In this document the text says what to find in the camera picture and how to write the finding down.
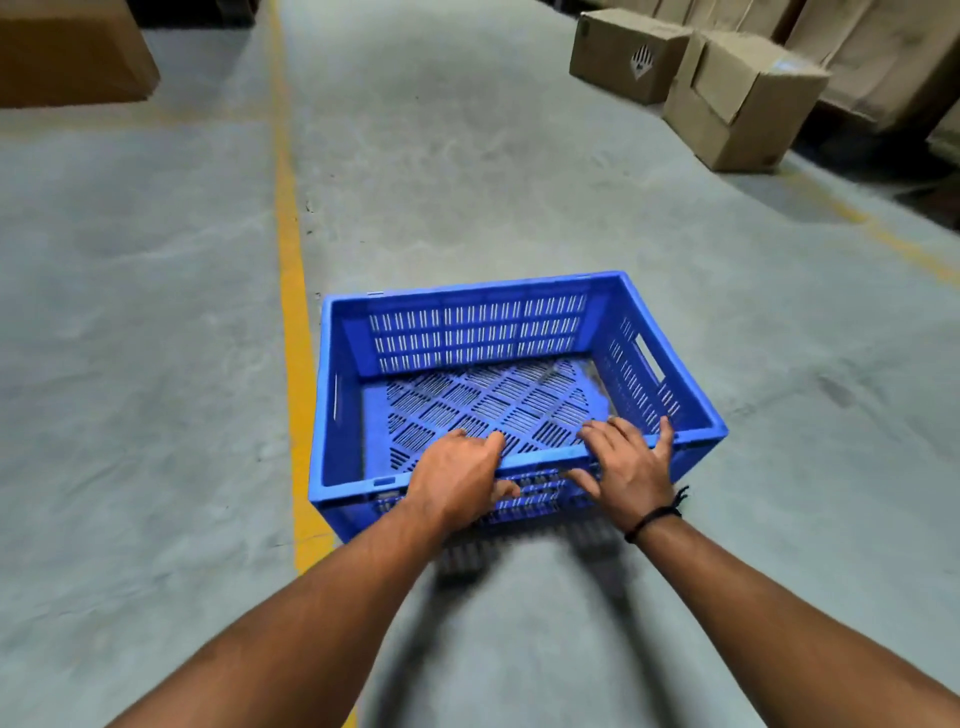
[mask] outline cardboard box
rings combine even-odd
[[[780,164],[829,73],[759,36],[698,32],[670,87],[663,119],[710,169]]]
[[[0,107],[142,101],[160,75],[124,0],[0,0]]]
[[[877,131],[929,128],[960,91],[955,0],[807,0],[786,47],[832,71],[824,101]]]
[[[692,31],[621,9],[585,12],[570,75],[641,104],[666,101]]]
[[[953,105],[927,139],[930,151],[960,167],[960,101]]]
[[[702,30],[784,40],[804,0],[659,0],[653,16]]]

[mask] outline black string bracelet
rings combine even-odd
[[[627,531],[626,534],[624,534],[623,540],[628,544],[632,544],[643,526],[647,525],[647,523],[652,523],[657,519],[661,519],[664,516],[677,516],[679,518],[683,518],[684,515],[680,512],[680,509],[677,506],[684,502],[684,498],[686,498],[686,492],[688,490],[690,490],[690,486],[684,485],[683,488],[677,491],[677,494],[673,497],[673,502],[670,503],[670,505],[662,505],[660,508],[654,508],[652,511],[650,511],[650,513],[640,519],[640,523],[635,525],[633,528]]]

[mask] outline crate handle hole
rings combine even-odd
[[[650,370],[650,374],[653,375],[654,379],[657,380],[657,384],[663,384],[663,380],[666,379],[666,376],[663,374],[663,369],[660,368],[660,364],[657,363],[657,359],[654,358],[653,353],[650,351],[650,347],[647,346],[647,342],[643,340],[641,334],[636,335],[634,339],[637,350],[640,352],[640,356],[643,357],[644,361],[647,364],[647,369]]]

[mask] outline yellow floor line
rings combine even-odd
[[[787,172],[780,177],[807,197],[825,205],[844,220],[860,225],[875,242],[896,253],[902,260],[926,271],[936,280],[960,288],[960,271],[937,255],[928,252],[917,243],[894,235],[873,215],[856,209],[838,199],[812,177],[804,172]]]
[[[310,440],[317,399],[316,370],[310,338],[300,222],[297,218],[297,179],[291,161],[290,90],[286,82],[283,28],[273,0],[270,25],[270,80],[273,93],[274,154],[276,157],[276,245],[280,264],[280,306],[287,369],[287,408],[290,416],[290,460],[293,472],[294,559],[303,573],[334,548],[333,532],[307,500]]]

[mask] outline concrete floor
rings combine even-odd
[[[626,270],[731,428],[688,517],[960,691],[955,236],[795,156],[711,174],[568,77],[573,21],[534,0],[281,17],[313,315]],[[295,574],[265,22],[149,41],[148,104],[0,112],[12,726],[105,723]],[[360,723],[759,719],[642,557],[542,541],[452,605],[427,574]]]

